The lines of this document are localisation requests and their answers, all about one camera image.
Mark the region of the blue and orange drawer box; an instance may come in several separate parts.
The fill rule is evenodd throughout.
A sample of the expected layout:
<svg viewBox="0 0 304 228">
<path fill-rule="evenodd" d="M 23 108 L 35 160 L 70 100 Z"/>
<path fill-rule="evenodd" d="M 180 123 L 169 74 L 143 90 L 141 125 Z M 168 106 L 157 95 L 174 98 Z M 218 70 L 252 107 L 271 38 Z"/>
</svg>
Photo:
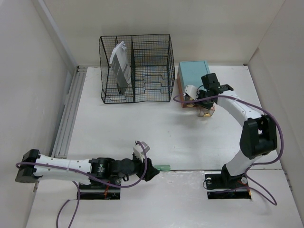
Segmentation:
<svg viewBox="0 0 304 228">
<path fill-rule="evenodd" d="M 179 62 L 177 83 L 180 94 L 180 100 L 184 100 L 184 88 L 187 85 L 194 85 L 199 90 L 204 90 L 201 77 L 209 74 L 209 65 L 206 60 L 199 61 L 181 61 Z"/>
</svg>

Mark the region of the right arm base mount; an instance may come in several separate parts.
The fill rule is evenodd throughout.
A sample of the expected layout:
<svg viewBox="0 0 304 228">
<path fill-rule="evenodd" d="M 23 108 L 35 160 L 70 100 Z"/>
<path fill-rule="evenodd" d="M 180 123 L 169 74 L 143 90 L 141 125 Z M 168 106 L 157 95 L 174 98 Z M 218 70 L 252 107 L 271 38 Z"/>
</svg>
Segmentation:
<svg viewBox="0 0 304 228">
<path fill-rule="evenodd" d="M 204 183 L 209 200 L 251 199 L 248 180 L 244 175 L 225 182 L 221 173 L 207 172 Z"/>
</svg>

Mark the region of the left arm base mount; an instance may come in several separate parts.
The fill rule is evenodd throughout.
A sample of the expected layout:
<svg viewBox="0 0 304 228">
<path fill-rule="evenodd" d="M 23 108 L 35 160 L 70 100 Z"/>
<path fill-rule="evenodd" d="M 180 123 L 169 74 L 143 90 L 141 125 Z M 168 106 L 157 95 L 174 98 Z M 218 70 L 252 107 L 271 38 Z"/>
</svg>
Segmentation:
<svg viewBox="0 0 304 228">
<path fill-rule="evenodd" d="M 119 200 L 121 198 L 120 188 L 110 187 L 101 183 L 90 185 L 79 184 L 81 200 Z"/>
</svg>

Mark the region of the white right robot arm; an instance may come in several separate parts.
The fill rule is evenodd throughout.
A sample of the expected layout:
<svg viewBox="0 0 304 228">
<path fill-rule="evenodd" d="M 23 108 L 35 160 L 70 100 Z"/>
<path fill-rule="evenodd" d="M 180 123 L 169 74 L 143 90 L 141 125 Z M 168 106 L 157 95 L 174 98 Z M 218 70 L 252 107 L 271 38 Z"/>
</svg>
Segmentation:
<svg viewBox="0 0 304 228">
<path fill-rule="evenodd" d="M 231 187 L 260 157 L 277 148 L 276 125 L 269 115 L 261 114 L 255 107 L 241 100 L 228 84 L 221 85 L 215 73 L 201 77 L 203 90 L 197 99 L 204 98 L 199 106 L 211 109 L 214 104 L 224 108 L 242 127 L 240 150 L 221 170 L 220 182 Z"/>
</svg>

